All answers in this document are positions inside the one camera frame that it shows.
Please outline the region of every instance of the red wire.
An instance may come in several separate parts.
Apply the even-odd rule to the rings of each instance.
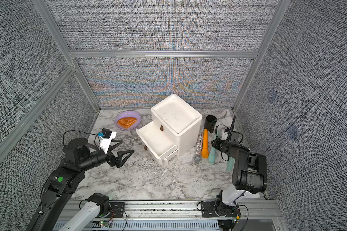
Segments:
[[[113,210],[111,210],[111,211],[112,211],[112,217],[111,217],[111,219],[109,219],[108,223],[112,220],[112,222],[111,222],[111,224],[112,224],[113,223],[114,212],[113,212]]]

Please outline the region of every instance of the metal rail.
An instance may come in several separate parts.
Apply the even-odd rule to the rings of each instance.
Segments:
[[[27,113],[21,122],[19,122],[13,131],[5,138],[5,140],[0,143],[0,163],[27,132],[32,123],[43,112],[48,103],[53,99],[53,97],[58,93],[64,83],[74,72],[75,69],[73,67],[68,67],[62,76],[56,80],[45,95],[43,95],[42,98],[33,106],[33,108]]]
[[[234,106],[233,106],[234,111],[236,111],[239,108],[241,101],[243,100],[245,93],[247,92],[247,90],[250,86],[250,83],[252,82],[253,77],[254,77],[255,73],[257,72],[259,65],[262,62],[262,59],[263,59],[263,57],[264,57],[264,55],[268,49],[268,45],[271,43],[273,35],[275,34],[276,29],[279,26],[280,21],[281,21],[282,17],[284,16],[284,13],[285,13],[290,1],[291,0],[280,0],[279,4],[277,5],[275,13],[273,14],[271,22],[268,25],[265,36],[263,37],[262,43],[259,47],[259,56],[252,63],[250,70],[248,72],[248,75],[246,76],[243,84],[240,87],[238,95],[236,96],[236,100],[235,100]]]
[[[257,51],[113,51],[113,50],[73,50],[71,57],[203,57],[203,58],[257,58]]]
[[[111,202],[125,202],[125,211],[129,220],[187,220],[187,219],[229,219],[229,218],[203,218],[200,201],[214,200],[121,200]],[[79,211],[80,201],[69,201],[62,210],[59,220],[71,219]],[[249,210],[249,219],[283,219],[276,200],[264,199],[244,199],[240,205],[246,205]],[[244,206],[240,207],[241,213],[245,216],[247,210]]]
[[[69,47],[65,39],[63,38],[62,33],[60,32],[56,22],[54,21],[54,18],[51,15],[46,3],[44,2],[44,0],[32,0],[32,3],[39,12],[41,18],[43,19],[46,27],[50,31],[52,37],[54,38],[68,65],[76,69],[75,76],[77,78],[77,81],[79,82],[82,90],[84,91],[95,112],[99,113],[100,105],[98,103],[98,100],[95,97],[93,91],[91,90],[86,78],[82,74],[77,62],[74,59],[72,59],[69,55]]]

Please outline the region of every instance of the black cup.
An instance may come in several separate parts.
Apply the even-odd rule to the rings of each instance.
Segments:
[[[204,121],[204,128],[208,130],[209,133],[213,133],[214,127],[216,126],[217,118],[213,115],[208,115]]]

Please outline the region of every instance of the gray fabric wall panel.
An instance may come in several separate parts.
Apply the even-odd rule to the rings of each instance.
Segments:
[[[46,0],[70,49],[258,50],[278,0]]]
[[[347,1],[292,1],[240,108],[290,230],[347,230]]]
[[[177,94],[193,107],[232,107],[251,58],[77,58],[102,108],[152,107]]]
[[[0,231],[3,219],[25,230],[40,202],[40,189],[64,157],[66,130],[88,131],[95,111],[71,76],[46,109],[0,164]],[[84,134],[69,132],[66,142]]]
[[[67,67],[30,0],[0,1],[0,143]]]

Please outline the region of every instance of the marble countertop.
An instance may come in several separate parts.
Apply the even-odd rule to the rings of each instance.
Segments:
[[[221,190],[231,184],[232,172],[226,171],[227,164],[220,156],[215,164],[209,164],[207,159],[195,164],[193,161],[195,147],[180,157],[172,158],[168,166],[158,164],[139,139],[135,129],[122,131],[115,125],[115,118],[126,110],[101,110],[93,127],[92,133],[97,133],[102,128],[117,131],[116,139],[124,142],[115,150],[133,149],[134,154],[121,168],[110,167],[107,163],[90,169],[85,173],[85,179],[79,184],[71,200],[87,199],[98,192],[107,195],[110,200],[171,200],[171,199],[206,199],[214,198]],[[135,110],[141,114],[142,121],[138,128],[152,121],[150,109]],[[225,118],[217,121],[216,125],[231,125],[232,118],[228,109],[197,109],[203,115]],[[209,145],[213,134],[208,134]],[[94,136],[89,137],[89,142],[94,143]]]

